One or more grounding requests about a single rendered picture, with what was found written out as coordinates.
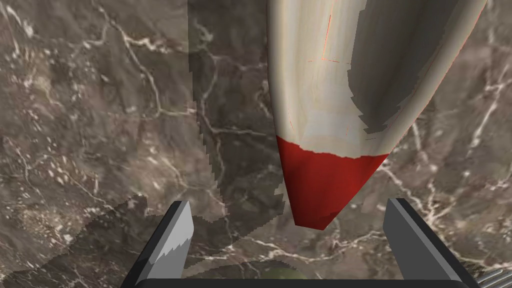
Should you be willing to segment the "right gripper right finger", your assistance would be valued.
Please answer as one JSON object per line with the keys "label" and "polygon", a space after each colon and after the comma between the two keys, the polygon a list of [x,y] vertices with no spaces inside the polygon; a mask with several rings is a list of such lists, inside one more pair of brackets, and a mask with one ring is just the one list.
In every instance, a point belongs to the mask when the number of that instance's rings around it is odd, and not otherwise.
{"label": "right gripper right finger", "polygon": [[477,284],[404,198],[388,199],[382,227],[403,279],[412,285]]}

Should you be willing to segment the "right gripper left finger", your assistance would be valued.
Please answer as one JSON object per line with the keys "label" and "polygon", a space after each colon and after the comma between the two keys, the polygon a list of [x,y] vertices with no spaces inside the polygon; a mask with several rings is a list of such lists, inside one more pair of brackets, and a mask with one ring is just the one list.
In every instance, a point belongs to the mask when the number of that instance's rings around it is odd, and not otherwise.
{"label": "right gripper left finger", "polygon": [[174,279],[181,278],[193,233],[190,203],[174,201],[122,284],[174,285]]}

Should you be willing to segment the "cream red-tipped tapered object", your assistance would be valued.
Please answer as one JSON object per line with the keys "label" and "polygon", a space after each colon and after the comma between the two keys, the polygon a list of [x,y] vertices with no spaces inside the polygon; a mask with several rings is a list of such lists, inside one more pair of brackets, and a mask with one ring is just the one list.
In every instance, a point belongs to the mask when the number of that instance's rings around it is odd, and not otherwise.
{"label": "cream red-tipped tapered object", "polygon": [[487,0],[268,0],[268,83],[295,225],[324,230],[433,97]]}

